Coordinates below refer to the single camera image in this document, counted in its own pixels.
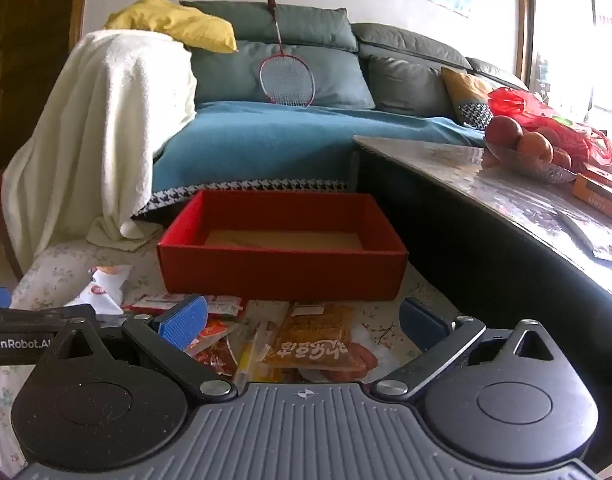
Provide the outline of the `clear red snack packet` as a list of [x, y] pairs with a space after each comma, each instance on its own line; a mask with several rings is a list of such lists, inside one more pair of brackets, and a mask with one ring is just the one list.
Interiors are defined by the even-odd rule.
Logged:
[[207, 326], [184, 350], [218, 375], [232, 377], [248, 339], [248, 323], [210, 318]]

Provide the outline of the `white sausage snack pack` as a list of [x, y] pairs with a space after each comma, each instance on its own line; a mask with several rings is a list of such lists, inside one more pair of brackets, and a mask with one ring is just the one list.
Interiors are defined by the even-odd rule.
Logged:
[[340, 372], [300, 368], [298, 372], [306, 382], [376, 382], [420, 356], [421, 350], [393, 322], [389, 326], [355, 326], [350, 354], [362, 365], [361, 370]]

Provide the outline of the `red white barcode snack pack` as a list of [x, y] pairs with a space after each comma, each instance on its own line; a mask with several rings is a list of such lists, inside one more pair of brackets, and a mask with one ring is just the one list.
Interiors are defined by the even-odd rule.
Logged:
[[[123, 309], [137, 313], [160, 315], [189, 298], [189, 295], [178, 294], [142, 295], [132, 304], [125, 304]], [[233, 296], [205, 296], [204, 299], [207, 302], [208, 314], [222, 316], [223, 318], [241, 316], [248, 305], [248, 300]]]

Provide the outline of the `white red snack pouch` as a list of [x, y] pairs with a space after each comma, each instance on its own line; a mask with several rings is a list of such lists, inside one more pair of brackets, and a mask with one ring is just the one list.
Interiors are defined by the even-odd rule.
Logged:
[[131, 274], [132, 266], [95, 266], [90, 271], [90, 282], [66, 306], [89, 304], [97, 314], [121, 315], [123, 313], [123, 286]]

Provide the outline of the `yellow stick snack pack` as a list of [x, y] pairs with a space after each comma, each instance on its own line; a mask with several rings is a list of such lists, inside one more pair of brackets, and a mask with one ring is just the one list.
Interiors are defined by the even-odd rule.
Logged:
[[248, 326], [246, 341], [232, 378], [238, 393], [244, 393], [250, 382], [268, 382], [270, 368], [264, 359], [274, 340], [275, 328], [276, 324], [268, 320], [253, 320]]

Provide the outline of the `brown tofu snack pack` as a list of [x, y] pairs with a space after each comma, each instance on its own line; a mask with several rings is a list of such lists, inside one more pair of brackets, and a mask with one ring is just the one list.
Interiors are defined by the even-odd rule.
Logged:
[[293, 304], [262, 362], [269, 367], [355, 373], [350, 352], [355, 309], [348, 304]]

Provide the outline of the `floral ottoman cover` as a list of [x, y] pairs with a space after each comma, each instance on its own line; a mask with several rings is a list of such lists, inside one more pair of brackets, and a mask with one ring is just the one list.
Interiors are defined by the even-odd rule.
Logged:
[[[61, 307], [74, 299], [90, 282], [96, 266], [131, 267], [123, 284], [123, 300], [132, 304], [146, 295], [166, 292], [155, 246], [149, 244], [136, 252], [102, 249], [86, 242], [59, 244], [40, 254], [12, 290], [12, 307], [37, 311]], [[413, 267], [407, 266], [402, 287], [393, 301], [355, 302], [353, 341], [363, 344], [379, 359], [378, 370], [385, 370], [385, 358], [405, 364], [421, 350], [404, 334], [399, 324], [399, 308], [412, 297], [423, 307], [452, 320], [458, 310]], [[0, 366], [0, 470], [14, 477], [26, 465], [11, 426], [14, 399], [32, 372], [30, 365]]]

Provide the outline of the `glass fruit bowl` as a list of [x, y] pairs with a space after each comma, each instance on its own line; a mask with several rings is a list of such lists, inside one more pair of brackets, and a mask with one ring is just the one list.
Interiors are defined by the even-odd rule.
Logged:
[[575, 172], [534, 156], [518, 153], [511, 148], [504, 148], [488, 141], [485, 142], [485, 146], [502, 166], [540, 182], [564, 184], [573, 182], [576, 178]]

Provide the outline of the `blue sofa throw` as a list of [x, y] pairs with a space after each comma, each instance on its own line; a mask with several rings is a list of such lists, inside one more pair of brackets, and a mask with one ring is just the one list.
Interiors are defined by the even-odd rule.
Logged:
[[207, 103], [155, 157], [152, 194], [139, 212], [184, 203], [204, 188], [343, 191], [355, 136], [471, 148], [484, 143], [481, 131], [445, 117], [261, 102]]

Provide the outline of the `apple in bowl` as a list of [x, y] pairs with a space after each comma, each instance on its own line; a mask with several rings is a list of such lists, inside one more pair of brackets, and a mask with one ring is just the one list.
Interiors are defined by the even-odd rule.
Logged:
[[489, 144], [515, 150], [524, 132], [521, 125], [508, 116], [494, 116], [485, 130], [485, 140]]

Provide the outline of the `orange carton box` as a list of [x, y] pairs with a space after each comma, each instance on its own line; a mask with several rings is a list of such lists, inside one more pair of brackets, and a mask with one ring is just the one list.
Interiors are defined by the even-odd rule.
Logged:
[[612, 219], [612, 174], [584, 162], [576, 176], [572, 194]]

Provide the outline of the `red plastic bag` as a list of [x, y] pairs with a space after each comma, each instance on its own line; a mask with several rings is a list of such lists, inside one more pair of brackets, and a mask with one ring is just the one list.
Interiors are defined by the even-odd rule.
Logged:
[[583, 162], [598, 167], [612, 165], [612, 144], [604, 133], [560, 116], [533, 93], [500, 87], [489, 92], [488, 106], [495, 116], [510, 117], [526, 130], [547, 127], [555, 131], [560, 148], [571, 156], [576, 170]]

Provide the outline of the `patterned yellow cushion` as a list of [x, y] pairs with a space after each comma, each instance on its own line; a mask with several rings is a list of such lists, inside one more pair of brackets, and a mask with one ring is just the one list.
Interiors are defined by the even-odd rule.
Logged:
[[480, 78], [448, 67], [440, 70], [458, 122], [484, 131], [492, 120], [488, 95], [492, 91]]

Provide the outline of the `red badminton racket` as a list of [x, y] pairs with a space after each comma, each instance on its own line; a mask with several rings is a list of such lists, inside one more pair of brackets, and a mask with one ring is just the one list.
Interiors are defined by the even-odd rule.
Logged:
[[279, 52], [263, 60], [259, 82], [266, 98], [274, 104], [308, 107], [315, 99], [315, 79], [308, 65], [298, 56], [285, 51], [278, 21], [276, 0], [267, 0], [274, 24]]

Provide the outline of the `dark green sofa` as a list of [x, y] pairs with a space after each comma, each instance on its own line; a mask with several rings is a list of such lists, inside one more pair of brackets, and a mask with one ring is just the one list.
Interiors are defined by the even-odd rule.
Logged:
[[[278, 46], [266, 4], [195, 1], [192, 6], [230, 22], [237, 44], [257, 41]], [[480, 78], [492, 90], [525, 87], [513, 74], [478, 58], [467, 58], [448, 44], [417, 32], [380, 23], [352, 23], [343, 8], [282, 4], [277, 14], [284, 48], [324, 47], [358, 56], [374, 101], [372, 110], [454, 119], [455, 109], [440, 73], [443, 67]]]

